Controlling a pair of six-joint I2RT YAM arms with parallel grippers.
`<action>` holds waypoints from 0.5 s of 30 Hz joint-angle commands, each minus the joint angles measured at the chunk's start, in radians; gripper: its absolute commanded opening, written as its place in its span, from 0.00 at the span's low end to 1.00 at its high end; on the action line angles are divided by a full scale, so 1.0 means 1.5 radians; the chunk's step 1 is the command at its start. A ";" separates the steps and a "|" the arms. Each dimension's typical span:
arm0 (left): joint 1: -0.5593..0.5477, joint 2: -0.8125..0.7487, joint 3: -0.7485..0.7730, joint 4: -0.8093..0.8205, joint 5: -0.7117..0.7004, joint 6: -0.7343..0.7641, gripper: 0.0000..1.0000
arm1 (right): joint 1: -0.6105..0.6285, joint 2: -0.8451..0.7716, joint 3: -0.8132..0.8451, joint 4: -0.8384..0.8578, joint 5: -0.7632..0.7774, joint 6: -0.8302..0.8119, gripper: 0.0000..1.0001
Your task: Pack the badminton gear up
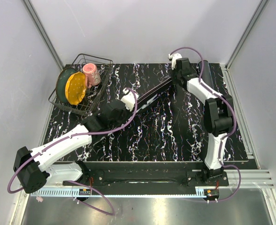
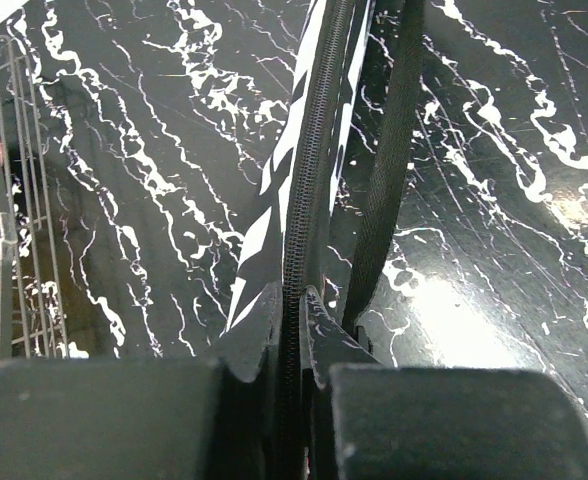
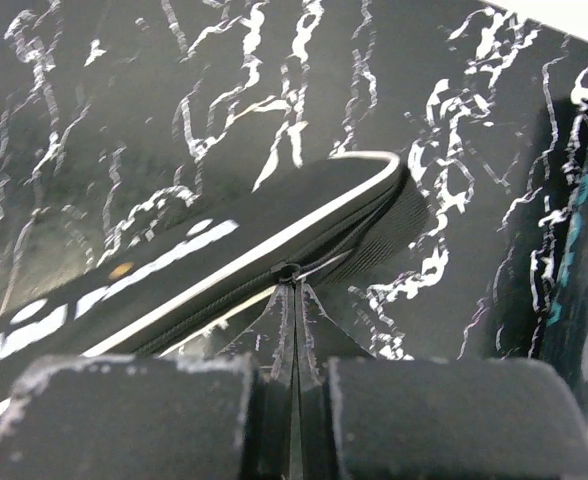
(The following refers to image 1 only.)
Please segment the black sport racket bag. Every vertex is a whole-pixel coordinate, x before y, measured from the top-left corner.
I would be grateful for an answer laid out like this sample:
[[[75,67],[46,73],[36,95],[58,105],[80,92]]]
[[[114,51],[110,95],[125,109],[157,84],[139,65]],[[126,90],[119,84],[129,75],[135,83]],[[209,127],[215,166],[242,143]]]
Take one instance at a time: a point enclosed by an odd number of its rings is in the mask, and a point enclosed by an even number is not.
[[[117,119],[121,114],[121,110],[125,108],[125,104],[120,99],[107,103],[102,106],[100,110],[94,112],[91,116],[86,117],[82,121],[82,125],[86,127],[89,133],[88,136],[91,137],[88,145],[93,146],[106,136],[126,128],[133,121],[136,114],[148,108],[158,97],[166,92],[171,85],[172,79],[168,78],[147,91],[142,96],[139,96],[131,90],[133,94],[137,95],[137,97],[135,96],[136,103],[133,109],[133,115],[125,124],[117,122]]]

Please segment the black shuttlecock tube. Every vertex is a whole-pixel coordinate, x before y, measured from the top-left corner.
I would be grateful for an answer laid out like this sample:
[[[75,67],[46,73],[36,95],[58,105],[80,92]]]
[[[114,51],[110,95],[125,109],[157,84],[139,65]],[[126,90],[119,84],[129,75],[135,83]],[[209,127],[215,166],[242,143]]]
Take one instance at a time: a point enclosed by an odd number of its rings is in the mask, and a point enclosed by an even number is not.
[[[213,94],[214,92],[214,84],[213,84],[213,78],[210,71],[210,66],[207,60],[204,60],[203,62],[200,61],[198,63],[199,67],[199,75],[202,71],[201,75],[201,86],[210,94]]]

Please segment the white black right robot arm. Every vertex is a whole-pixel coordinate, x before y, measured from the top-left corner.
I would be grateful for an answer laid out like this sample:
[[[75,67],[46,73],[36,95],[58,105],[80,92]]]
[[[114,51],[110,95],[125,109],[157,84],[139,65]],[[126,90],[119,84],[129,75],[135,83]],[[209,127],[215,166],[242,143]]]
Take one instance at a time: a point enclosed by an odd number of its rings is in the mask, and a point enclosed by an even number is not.
[[[235,130],[233,99],[221,95],[193,72],[188,58],[181,54],[170,55],[172,80],[193,94],[204,106],[204,127],[208,132],[207,155],[201,170],[202,183],[211,186],[223,177],[223,154],[228,134]]]

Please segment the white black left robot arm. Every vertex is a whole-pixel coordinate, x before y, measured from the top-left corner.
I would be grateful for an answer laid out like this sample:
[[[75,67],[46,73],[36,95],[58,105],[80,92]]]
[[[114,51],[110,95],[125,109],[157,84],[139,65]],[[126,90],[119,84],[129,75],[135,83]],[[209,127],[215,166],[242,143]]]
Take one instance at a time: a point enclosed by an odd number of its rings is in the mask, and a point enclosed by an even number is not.
[[[15,157],[7,191],[14,194],[34,193],[50,182],[74,181],[83,186],[89,181],[88,172],[79,163],[59,169],[55,162],[84,145],[93,146],[107,136],[126,128],[138,111],[134,98],[123,97],[108,103],[100,111],[86,117],[66,134],[51,142],[29,150],[20,148]]]

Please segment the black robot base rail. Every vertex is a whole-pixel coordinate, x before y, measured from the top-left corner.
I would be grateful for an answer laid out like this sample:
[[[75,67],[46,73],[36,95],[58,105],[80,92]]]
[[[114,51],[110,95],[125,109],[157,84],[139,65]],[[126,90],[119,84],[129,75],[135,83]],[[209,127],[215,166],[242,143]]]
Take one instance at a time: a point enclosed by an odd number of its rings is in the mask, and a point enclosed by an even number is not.
[[[221,188],[228,176],[216,183],[200,179],[202,162],[78,162],[83,174],[75,179],[105,195],[188,195],[196,187]]]

